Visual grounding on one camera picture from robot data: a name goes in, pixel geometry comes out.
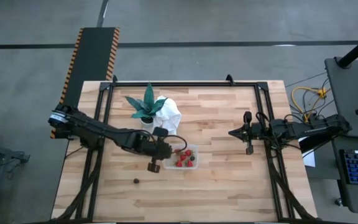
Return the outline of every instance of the white plant pot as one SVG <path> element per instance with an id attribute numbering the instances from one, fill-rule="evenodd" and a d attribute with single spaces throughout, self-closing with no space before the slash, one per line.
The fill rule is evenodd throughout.
<path id="1" fill-rule="evenodd" d="M 151 123 L 145 123 L 140 119 L 140 123 L 142 124 L 142 129 L 145 131 L 148 131 L 153 134 L 153 122 Z"/>

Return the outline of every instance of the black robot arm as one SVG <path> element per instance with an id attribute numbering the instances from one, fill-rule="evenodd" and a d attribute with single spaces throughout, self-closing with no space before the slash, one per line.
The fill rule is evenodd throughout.
<path id="1" fill-rule="evenodd" d="M 260 119 L 267 119 L 264 114 Z M 252 119 L 251 112 L 244 114 L 244 125 L 241 128 L 229 132 L 231 136 L 248 142 L 247 154 L 253 153 L 252 140 L 270 140 L 277 141 L 280 147 L 285 147 L 288 142 L 302 137 L 311 136 L 337 136 L 350 131 L 350 124 L 340 115 L 332 115 L 324 119 L 319 119 L 312 115 L 308 123 L 289 122 L 286 119 L 273 119 L 269 122 L 269 126 L 264 127 L 262 122 L 250 123 Z"/>
<path id="2" fill-rule="evenodd" d="M 81 145 L 88 149 L 94 149 L 103 143 L 104 138 L 111 139 L 121 149 L 138 155 L 152 157 L 152 163 L 148 170 L 159 172 L 160 167 L 155 164 L 156 160 L 168 159 L 172 155 L 172 147 L 163 141 L 168 131 L 155 128 L 154 135 L 144 130 L 115 128 L 98 120 L 88 117 L 78 109 L 58 105 L 48 120 L 49 124 L 56 129 L 58 138 L 80 137 Z"/>

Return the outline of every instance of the clear plastic container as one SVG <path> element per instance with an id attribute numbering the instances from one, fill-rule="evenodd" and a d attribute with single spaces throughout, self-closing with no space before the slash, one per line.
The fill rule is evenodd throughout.
<path id="1" fill-rule="evenodd" d="M 173 151 L 175 149 L 183 149 L 183 147 L 185 147 L 184 144 L 171 144 L 171 146 L 172 146 Z M 195 160 L 193 161 L 192 167 L 187 167 L 184 164 L 182 167 L 177 167 L 175 164 L 178 161 L 178 156 L 174 153 L 174 154 L 172 154 L 171 158 L 163 160 L 164 168 L 177 169 L 177 170 L 195 170 L 195 169 L 197 169 L 197 167 L 198 167 L 198 147 L 193 144 L 188 144 L 187 148 L 185 150 L 183 150 L 183 152 L 185 152 L 187 149 L 192 150 L 193 155 L 196 157 Z"/>

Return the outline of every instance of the desk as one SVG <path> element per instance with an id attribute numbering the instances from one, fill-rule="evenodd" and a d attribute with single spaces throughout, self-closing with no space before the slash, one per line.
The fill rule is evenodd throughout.
<path id="1" fill-rule="evenodd" d="M 100 82 L 84 82 L 78 109 L 93 117 Z M 276 118 L 290 113 L 282 81 L 268 87 Z M 132 119 L 134 108 L 125 96 L 142 98 L 144 87 L 115 87 L 109 124 L 118 128 L 140 128 Z M 244 111 L 255 116 L 255 92 L 247 87 L 154 87 L 155 96 L 175 100 L 183 117 L 178 135 L 198 145 L 197 170 L 146 170 L 150 158 L 141 157 L 107 140 L 94 211 L 95 222 L 254 222 L 275 221 L 270 177 L 262 141 L 254 141 L 254 153 L 227 134 L 242 126 Z M 67 153 L 79 148 L 72 141 Z M 316 210 L 301 152 L 283 151 L 290 188 L 309 213 Z M 86 150 L 64 163 L 52 218 L 67 208 L 80 189 Z M 138 178 L 139 184 L 133 184 Z M 285 210 L 281 195 L 282 207 Z"/>

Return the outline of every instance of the potted plant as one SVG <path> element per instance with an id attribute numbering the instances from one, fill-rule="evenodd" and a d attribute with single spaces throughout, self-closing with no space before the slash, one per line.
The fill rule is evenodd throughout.
<path id="1" fill-rule="evenodd" d="M 154 101 L 154 92 L 151 83 L 147 85 L 143 101 L 129 96 L 125 96 L 125 98 L 136 110 L 136 113 L 132 114 L 132 118 L 140 118 L 143 129 L 152 133 L 153 118 L 156 112 L 162 108 L 167 98 Z"/>

